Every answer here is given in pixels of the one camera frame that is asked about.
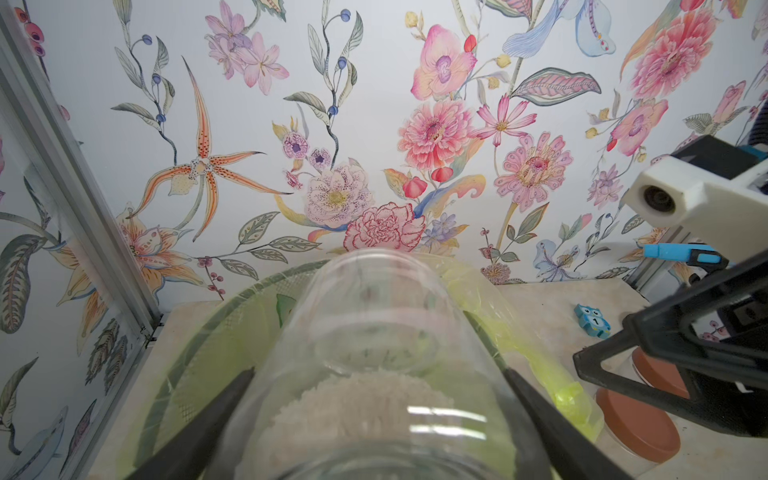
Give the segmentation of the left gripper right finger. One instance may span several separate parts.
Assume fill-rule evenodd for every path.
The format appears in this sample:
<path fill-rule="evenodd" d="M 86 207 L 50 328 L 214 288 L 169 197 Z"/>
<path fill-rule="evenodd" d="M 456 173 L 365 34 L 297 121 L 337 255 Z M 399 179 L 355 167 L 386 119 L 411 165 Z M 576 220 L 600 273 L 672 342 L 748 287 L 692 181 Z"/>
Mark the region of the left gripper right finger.
<path fill-rule="evenodd" d="M 562 479 L 631 480 L 522 375 L 506 368 L 503 376 L 532 420 L 551 465 Z"/>

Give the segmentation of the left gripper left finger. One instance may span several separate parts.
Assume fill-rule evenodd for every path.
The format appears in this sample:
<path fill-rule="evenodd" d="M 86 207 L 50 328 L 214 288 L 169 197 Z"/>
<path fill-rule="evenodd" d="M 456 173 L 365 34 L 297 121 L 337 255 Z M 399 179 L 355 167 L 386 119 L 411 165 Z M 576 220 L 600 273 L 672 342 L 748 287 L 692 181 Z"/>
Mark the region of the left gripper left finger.
<path fill-rule="evenodd" d="M 254 376 L 254 368 L 239 373 L 187 426 L 128 479 L 197 479 L 214 455 L 219 437 Z"/>

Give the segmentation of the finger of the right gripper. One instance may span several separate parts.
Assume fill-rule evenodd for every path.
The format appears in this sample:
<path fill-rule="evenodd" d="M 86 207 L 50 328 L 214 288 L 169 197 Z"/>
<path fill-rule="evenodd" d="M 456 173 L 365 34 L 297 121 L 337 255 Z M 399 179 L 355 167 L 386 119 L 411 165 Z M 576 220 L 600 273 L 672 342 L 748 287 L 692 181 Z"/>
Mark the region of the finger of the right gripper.
<path fill-rule="evenodd" d="M 719 342 L 704 340 L 693 323 L 713 313 L 751 325 Z M 669 393 L 604 369 L 605 361 L 634 349 L 674 365 L 688 394 Z M 575 353 L 573 362 L 583 380 L 715 432 L 766 436 L 767 254 L 626 316 L 621 332 Z"/>

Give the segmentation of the clear jar with rice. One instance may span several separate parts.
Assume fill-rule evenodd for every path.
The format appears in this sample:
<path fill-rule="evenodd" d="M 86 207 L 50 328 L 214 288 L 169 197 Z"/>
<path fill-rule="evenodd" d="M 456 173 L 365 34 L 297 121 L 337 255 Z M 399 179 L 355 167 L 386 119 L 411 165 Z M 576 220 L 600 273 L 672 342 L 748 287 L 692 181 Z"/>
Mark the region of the clear jar with rice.
<path fill-rule="evenodd" d="M 439 276 L 324 265 L 235 409 L 209 479 L 548 479 L 524 407 Z"/>

